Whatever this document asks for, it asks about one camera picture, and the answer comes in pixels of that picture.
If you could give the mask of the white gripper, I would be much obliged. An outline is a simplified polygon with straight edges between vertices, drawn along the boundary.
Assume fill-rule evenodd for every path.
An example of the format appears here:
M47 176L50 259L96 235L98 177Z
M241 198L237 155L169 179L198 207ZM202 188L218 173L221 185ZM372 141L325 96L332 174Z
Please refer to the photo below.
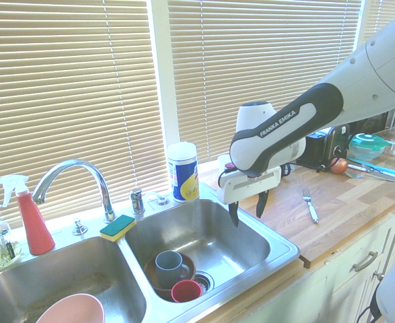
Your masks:
M268 201L269 190L277 187L280 181L280 166L268 169L257 177L249 177L234 167L227 168L219 177L217 198L223 204L228 204L231 221L235 227L238 227L239 201L258 194L256 216L261 218Z

